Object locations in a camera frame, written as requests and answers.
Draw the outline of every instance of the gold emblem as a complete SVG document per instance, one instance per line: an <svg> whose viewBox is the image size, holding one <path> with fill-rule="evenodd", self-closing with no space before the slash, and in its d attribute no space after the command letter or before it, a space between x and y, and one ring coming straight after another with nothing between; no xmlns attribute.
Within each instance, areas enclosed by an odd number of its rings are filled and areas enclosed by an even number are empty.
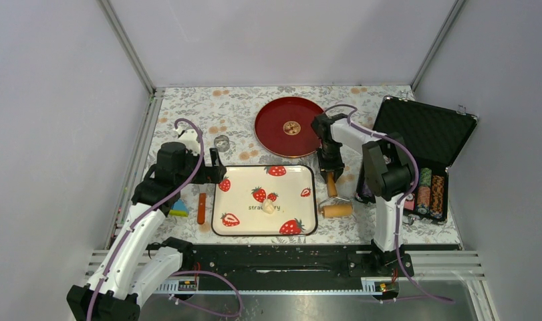
<svg viewBox="0 0 542 321"><path fill-rule="evenodd" d="M294 136L300 132L300 124L294 120L290 120L283 125L283 130L287 135Z"/></svg>

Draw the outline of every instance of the sponge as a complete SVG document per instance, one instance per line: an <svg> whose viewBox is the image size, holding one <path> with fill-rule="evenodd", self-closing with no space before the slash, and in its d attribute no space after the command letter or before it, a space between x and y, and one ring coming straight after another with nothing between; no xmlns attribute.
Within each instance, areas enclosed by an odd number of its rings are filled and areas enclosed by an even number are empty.
<svg viewBox="0 0 542 321"><path fill-rule="evenodd" d="M170 209L168 214L172 216L182 216L182 217L188 217L188 209L186 208L186 205L184 205L184 202L182 202L182 199L179 199Z"/></svg>

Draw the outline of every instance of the gray floor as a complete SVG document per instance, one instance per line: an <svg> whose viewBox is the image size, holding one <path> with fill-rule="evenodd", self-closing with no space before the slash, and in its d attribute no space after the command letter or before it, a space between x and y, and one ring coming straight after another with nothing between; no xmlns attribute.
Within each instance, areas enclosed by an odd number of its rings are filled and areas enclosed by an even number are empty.
<svg viewBox="0 0 542 321"><path fill-rule="evenodd" d="M401 282L400 297L418 295L418 290L408 282ZM410 300L395 304L371 304L360 300L372 300L369 296L243 296L245 309L234 320L477 320L467 289L461 282L423 282L430 293L448 296L455 305L434 300ZM233 312L237 301L232 296L192 297L189 302L209 307L218 312ZM153 295L141 312L141 321L175 320L225 320L207 313L175 306L166 295Z"/></svg>

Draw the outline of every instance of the white wall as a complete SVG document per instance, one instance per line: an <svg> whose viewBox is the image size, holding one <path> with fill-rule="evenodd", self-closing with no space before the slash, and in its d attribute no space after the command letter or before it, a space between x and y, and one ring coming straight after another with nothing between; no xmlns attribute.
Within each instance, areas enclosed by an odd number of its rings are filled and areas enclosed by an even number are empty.
<svg viewBox="0 0 542 321"><path fill-rule="evenodd" d="M112 0L157 86L410 84L454 0Z"/></svg>
<svg viewBox="0 0 542 321"><path fill-rule="evenodd" d="M417 91L481 118L452 206L502 321L542 320L542 1L469 1Z"/></svg>
<svg viewBox="0 0 542 321"><path fill-rule="evenodd" d="M67 320L147 93L96 1L0 0L0 320Z"/></svg>

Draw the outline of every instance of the strawberry print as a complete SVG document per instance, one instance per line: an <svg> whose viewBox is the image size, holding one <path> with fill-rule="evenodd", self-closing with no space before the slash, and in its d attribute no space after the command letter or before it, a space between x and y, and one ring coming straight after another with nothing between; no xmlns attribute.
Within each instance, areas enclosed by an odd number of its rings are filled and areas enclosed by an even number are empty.
<svg viewBox="0 0 542 321"><path fill-rule="evenodd" d="M304 231L304 225L302 225L302 220L291 219L290 221L283 224L279 233L282 235L297 235Z"/></svg>
<svg viewBox="0 0 542 321"><path fill-rule="evenodd" d="M303 189L302 193L300 193L300 196L309 197L310 196L310 189Z"/></svg>
<svg viewBox="0 0 542 321"><path fill-rule="evenodd" d="M231 188L231 182L227 177L224 177L223 181L221 181L221 183L218 184L218 187L220 190L227 192Z"/></svg>
<svg viewBox="0 0 542 321"><path fill-rule="evenodd" d="M284 166L267 166L265 167L265 171L271 176L283 176L287 173L287 169Z"/></svg>
<svg viewBox="0 0 542 321"><path fill-rule="evenodd" d="M267 198L274 202L274 201L277 200L278 196L279 195L277 193L271 193L271 194L269 194L269 196L267 196Z"/></svg>
<svg viewBox="0 0 542 321"><path fill-rule="evenodd" d="M221 215L221 223L224 226L236 226L239 225L239 219L231 213L223 213Z"/></svg>
<svg viewBox="0 0 542 321"><path fill-rule="evenodd" d="M253 198L259 203L262 203L267 198L267 193L261 187L255 187L251 194L253 194Z"/></svg>

